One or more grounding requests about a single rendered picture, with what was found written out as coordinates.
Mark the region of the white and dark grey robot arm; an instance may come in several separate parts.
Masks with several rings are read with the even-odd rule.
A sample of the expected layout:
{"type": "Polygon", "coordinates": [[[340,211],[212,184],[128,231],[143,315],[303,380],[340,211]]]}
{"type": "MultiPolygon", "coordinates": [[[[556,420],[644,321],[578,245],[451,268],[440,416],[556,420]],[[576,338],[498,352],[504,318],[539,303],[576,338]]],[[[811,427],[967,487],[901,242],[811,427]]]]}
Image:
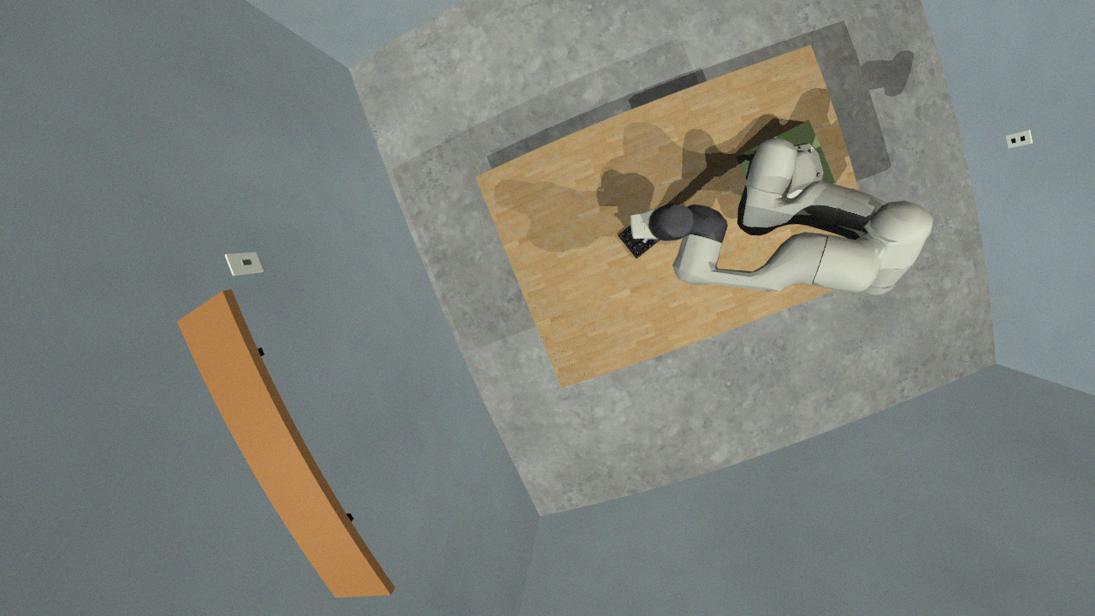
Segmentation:
{"type": "Polygon", "coordinates": [[[669,204],[630,216],[632,237],[682,239],[673,268],[679,280],[689,284],[784,291],[785,286],[812,283],[833,291],[884,295],[914,265],[931,234],[933,217],[918,204],[886,204],[867,191],[822,181],[822,176],[825,168],[810,144],[770,138],[756,149],[738,206],[737,225],[744,233],[763,235],[779,226],[806,225],[843,235],[791,235],[756,270],[717,269],[728,225],[708,206],[669,204]]]}

